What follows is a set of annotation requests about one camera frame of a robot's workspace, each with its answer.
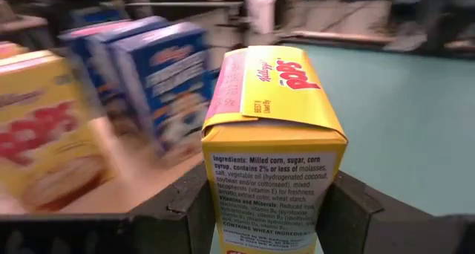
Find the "yellow Corn Pops cereal box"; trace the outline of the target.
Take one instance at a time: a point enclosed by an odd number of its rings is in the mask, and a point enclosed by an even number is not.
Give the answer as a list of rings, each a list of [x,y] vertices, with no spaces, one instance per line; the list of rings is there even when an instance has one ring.
[[[111,165],[63,57],[0,59],[0,189],[29,212],[55,212],[109,180]]]
[[[307,53],[225,54],[203,128],[221,254],[313,254],[348,144]]]

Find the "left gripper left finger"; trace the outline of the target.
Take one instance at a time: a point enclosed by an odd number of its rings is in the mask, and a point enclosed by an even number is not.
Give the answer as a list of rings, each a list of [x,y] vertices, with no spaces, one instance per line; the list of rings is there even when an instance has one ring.
[[[131,210],[133,254],[209,254],[215,216],[204,166]]]

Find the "black aluminium table frame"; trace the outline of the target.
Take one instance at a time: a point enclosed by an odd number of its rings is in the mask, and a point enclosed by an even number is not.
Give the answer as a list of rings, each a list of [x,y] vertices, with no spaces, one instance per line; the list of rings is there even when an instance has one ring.
[[[273,44],[315,45],[363,51],[475,60],[475,45],[470,45],[464,41],[455,41],[438,51],[429,51],[423,47],[424,42],[422,41],[422,36],[383,37],[294,30],[289,33],[277,35],[277,39]]]

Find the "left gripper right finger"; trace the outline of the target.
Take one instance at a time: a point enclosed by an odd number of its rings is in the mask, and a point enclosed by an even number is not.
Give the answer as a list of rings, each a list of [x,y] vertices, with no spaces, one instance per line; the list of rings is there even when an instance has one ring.
[[[413,220],[420,217],[420,210],[337,172],[316,224],[323,254],[363,254],[373,216]]]

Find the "white cylinder container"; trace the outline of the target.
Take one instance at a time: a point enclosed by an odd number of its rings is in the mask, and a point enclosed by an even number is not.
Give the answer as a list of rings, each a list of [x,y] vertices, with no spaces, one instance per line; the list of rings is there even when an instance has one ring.
[[[251,29],[258,34],[270,34],[275,28],[276,0],[245,0]]]

